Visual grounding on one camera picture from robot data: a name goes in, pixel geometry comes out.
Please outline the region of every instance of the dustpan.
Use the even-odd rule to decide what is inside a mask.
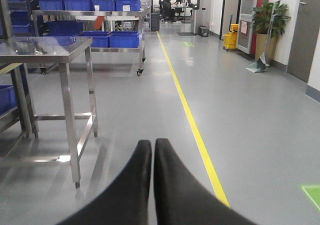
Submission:
[[[248,69],[249,71],[251,71],[253,73],[266,72],[266,71],[268,71],[268,68],[270,67],[270,65],[267,63],[266,51],[267,51],[267,48],[270,43],[271,32],[272,32],[272,28],[273,28],[273,24],[274,24],[274,19],[276,16],[276,15],[274,15],[274,12],[275,12],[275,4],[273,4],[273,7],[272,7],[269,29],[266,34],[266,40],[265,40],[265,44],[264,44],[263,53],[261,54],[261,56],[259,57],[259,59],[257,61],[255,61],[254,63],[251,63],[248,67],[246,67],[246,69]]]

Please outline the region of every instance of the green leaves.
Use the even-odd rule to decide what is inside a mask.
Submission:
[[[281,0],[273,2],[268,2],[267,0],[262,1],[262,5],[258,7],[254,7],[253,18],[252,18],[252,27],[253,31],[259,34],[267,34],[270,19],[272,16],[272,10],[274,7],[274,19],[273,19],[273,27],[271,31],[271,37],[276,37],[278,35],[282,35],[285,33],[285,25],[286,21],[291,19],[290,16],[285,15],[288,11],[288,4],[281,4]]]

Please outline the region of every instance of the caster wheel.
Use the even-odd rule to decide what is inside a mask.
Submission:
[[[143,71],[144,71],[143,69],[138,69],[138,70],[136,71],[136,74],[137,74],[138,76],[141,76],[141,74],[142,74]]]

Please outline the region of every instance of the gray epoxy floor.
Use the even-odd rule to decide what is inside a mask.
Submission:
[[[214,37],[178,36],[189,24],[166,23],[160,35],[233,209],[262,225],[318,225],[320,213],[299,185],[319,184],[320,104],[306,84],[223,50]],[[183,47],[180,42],[192,42]],[[156,33],[146,33],[145,70],[137,53],[93,55],[99,137],[80,161],[81,188],[69,166],[0,168],[0,224],[53,225],[91,201],[123,168],[140,139],[169,138],[186,166],[212,193],[197,144]],[[84,56],[72,67],[76,112],[89,110]],[[8,77],[1,77],[2,82]],[[59,74],[31,74],[37,113],[62,113]],[[77,121],[78,136],[84,124]],[[64,122],[40,122],[39,140],[17,155],[68,150]],[[19,130],[0,134],[3,151]],[[149,223],[156,224],[151,186]]]

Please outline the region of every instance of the yellow mop bucket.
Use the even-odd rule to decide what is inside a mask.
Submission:
[[[239,24],[230,24],[229,34],[223,35],[223,48],[236,49]]]

